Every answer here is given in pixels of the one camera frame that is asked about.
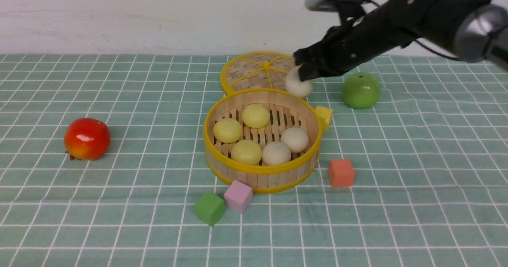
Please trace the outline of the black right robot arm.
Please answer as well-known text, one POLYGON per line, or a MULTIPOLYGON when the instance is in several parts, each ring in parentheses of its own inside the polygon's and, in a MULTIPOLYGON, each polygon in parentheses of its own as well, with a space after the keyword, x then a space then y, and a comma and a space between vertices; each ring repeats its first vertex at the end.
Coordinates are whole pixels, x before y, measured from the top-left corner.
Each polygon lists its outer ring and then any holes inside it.
POLYGON ((492 0, 388 0, 366 13, 372 0, 305 0, 313 12, 336 12, 340 25, 321 41, 294 52, 300 81, 339 77, 419 38, 467 63, 490 61, 507 69, 507 10, 492 0))

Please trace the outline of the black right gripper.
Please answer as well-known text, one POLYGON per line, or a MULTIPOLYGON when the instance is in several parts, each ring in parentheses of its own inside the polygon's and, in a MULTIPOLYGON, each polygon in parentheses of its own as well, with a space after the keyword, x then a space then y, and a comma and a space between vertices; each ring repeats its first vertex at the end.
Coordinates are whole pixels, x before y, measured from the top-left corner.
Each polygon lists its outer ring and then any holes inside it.
POLYGON ((416 39, 413 30, 417 22, 415 1, 386 2, 369 13, 364 11, 363 4, 363 1, 314 2, 315 11, 336 11, 342 23, 329 28, 317 48, 300 48, 293 52, 294 64, 300 65, 300 81, 343 75, 398 46, 404 48, 416 39))

